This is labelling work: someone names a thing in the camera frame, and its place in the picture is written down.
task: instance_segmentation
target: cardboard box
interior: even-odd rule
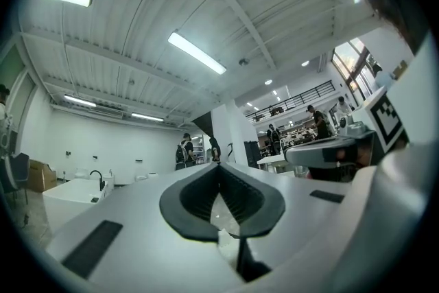
[[[31,160],[27,188],[38,193],[56,187],[56,172],[52,171],[48,164]]]

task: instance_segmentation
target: faucet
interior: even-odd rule
[[[90,172],[90,176],[93,172],[97,172],[99,174],[99,176],[101,177],[101,179],[99,180],[99,190],[102,191],[104,189],[104,186],[105,186],[105,181],[102,180],[102,174],[99,171],[97,171],[96,169],[94,169],[92,172]]]

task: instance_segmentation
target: backpack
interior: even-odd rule
[[[185,148],[185,146],[186,146],[186,144],[187,144],[188,142],[187,141],[185,141],[183,144],[178,144],[178,146],[177,146],[177,152],[176,152],[176,162],[177,163],[186,163],[186,161],[187,161],[187,157],[188,157],[188,155],[187,155],[187,150],[186,150],[186,148]]]

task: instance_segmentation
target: railing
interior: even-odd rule
[[[309,91],[286,99],[283,102],[279,102],[275,105],[270,105],[268,108],[264,108],[256,111],[255,113],[246,115],[246,117],[248,121],[253,124],[254,122],[258,122],[263,119],[267,119],[268,117],[284,113],[285,111],[298,108],[299,106],[309,105],[309,103],[311,103],[315,99],[318,99],[319,97],[322,97],[334,91],[335,88],[332,85],[332,81],[328,81],[321,84],[320,86],[310,89]]]

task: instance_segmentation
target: window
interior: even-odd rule
[[[350,41],[350,44],[354,47],[354,49],[357,50],[357,53],[360,55],[360,53],[364,49],[364,44],[361,42],[358,38],[354,38]]]
[[[346,65],[346,68],[352,72],[359,59],[359,53],[349,44],[344,43],[335,48],[335,54]]]
[[[375,78],[371,69],[376,62],[358,38],[336,47],[332,62],[349,86],[357,104],[372,94]]]
[[[343,65],[340,59],[336,55],[334,55],[332,61],[335,64],[335,66],[338,68],[338,71],[341,72],[344,79],[347,80],[349,78],[349,71],[346,69],[346,67]]]

